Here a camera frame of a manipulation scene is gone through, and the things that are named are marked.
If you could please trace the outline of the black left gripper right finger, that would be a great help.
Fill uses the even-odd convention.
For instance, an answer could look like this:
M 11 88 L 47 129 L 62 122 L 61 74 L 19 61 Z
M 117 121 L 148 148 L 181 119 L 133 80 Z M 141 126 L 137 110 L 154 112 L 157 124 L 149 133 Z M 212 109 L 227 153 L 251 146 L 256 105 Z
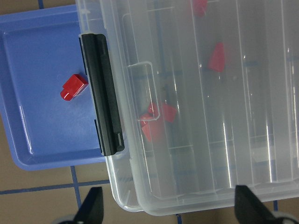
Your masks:
M 240 224 L 282 224 L 246 185 L 235 187 L 235 217 Z

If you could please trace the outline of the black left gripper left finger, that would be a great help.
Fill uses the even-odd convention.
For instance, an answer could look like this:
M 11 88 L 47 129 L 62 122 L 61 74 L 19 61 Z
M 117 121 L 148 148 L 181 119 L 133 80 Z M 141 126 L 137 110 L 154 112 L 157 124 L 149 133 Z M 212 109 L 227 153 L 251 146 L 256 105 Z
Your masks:
M 76 213 L 74 224 L 101 224 L 104 218 L 102 187 L 92 187 Z

